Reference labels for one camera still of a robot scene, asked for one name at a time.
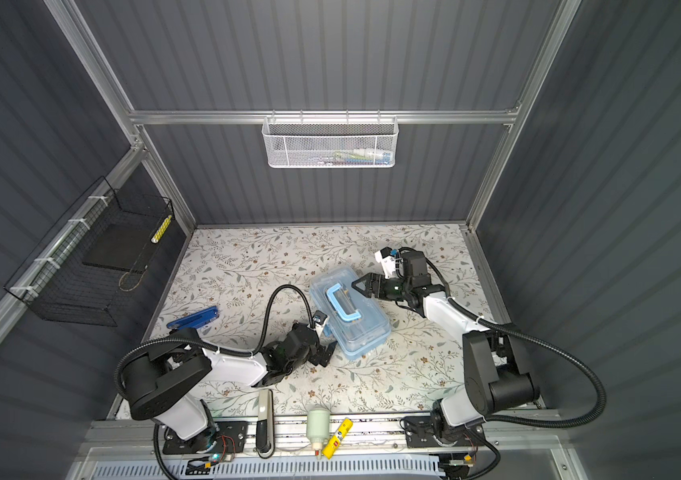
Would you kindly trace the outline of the light blue plastic tool box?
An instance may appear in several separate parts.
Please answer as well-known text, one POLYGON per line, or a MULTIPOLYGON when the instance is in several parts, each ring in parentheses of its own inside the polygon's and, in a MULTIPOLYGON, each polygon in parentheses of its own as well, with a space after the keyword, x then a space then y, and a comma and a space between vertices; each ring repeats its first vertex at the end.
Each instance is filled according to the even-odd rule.
POLYGON ((392 332, 390 319, 378 302, 353 287, 360 278, 350 266, 342 266, 310 282, 316 309, 328 315, 324 335, 338 342, 348 360, 361 359, 383 345, 392 332))

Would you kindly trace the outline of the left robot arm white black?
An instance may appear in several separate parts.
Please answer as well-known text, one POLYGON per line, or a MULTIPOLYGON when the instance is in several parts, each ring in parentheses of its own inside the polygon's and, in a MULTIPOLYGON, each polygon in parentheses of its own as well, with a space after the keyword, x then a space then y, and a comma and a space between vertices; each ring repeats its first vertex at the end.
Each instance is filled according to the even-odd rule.
POLYGON ((118 362, 116 391, 128 401, 134 420, 162 425, 184 441, 211 434, 216 431, 212 414, 202 400, 192 396, 200 382, 212 379, 265 388, 280 383, 304 364, 328 366, 336 349, 334 342, 320 342, 328 309, 309 307, 300 288, 290 284, 276 288, 266 304, 260 339, 252 351, 212 344, 194 329, 177 329, 144 342, 118 362), (308 308, 308 320, 296 322, 281 340, 266 343, 274 300, 284 290, 298 293, 308 308))

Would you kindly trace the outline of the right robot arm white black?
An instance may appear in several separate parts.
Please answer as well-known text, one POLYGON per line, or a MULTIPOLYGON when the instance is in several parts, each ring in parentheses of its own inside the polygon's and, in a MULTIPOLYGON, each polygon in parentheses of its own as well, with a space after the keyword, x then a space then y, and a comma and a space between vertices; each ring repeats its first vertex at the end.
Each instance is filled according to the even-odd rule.
POLYGON ((462 430, 487 422, 575 428, 596 421, 605 412, 607 390, 592 368, 566 350, 522 332, 515 324, 498 324, 460 304, 446 277, 424 252, 387 247, 376 254, 376 262, 383 272, 368 273, 353 281, 356 292, 412 311, 438 324, 462 344, 464 386, 437 401, 431 413, 429 430, 438 440, 454 442, 462 430), (540 397, 529 345, 559 356, 584 374, 595 390, 594 406, 579 416, 560 420, 507 415, 506 410, 540 397))

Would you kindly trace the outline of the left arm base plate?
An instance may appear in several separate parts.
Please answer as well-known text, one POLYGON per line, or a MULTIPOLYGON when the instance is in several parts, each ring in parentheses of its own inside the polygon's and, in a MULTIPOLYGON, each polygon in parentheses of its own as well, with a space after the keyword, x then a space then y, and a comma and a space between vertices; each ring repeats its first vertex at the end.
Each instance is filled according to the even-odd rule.
POLYGON ((162 454, 164 455, 234 455, 244 452, 244 444, 248 437, 248 422, 223 421, 216 422, 214 427, 202 433, 182 440, 174 430, 166 430, 162 434, 162 454))

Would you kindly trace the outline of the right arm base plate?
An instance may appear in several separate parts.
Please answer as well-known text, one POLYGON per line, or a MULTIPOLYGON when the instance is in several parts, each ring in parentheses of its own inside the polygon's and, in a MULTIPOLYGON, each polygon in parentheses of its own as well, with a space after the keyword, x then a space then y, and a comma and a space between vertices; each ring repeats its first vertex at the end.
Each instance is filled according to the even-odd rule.
POLYGON ((462 447, 474 449, 484 445, 484 427, 480 424, 444 426, 431 416, 411 415, 399 421, 406 444, 411 449, 462 447))

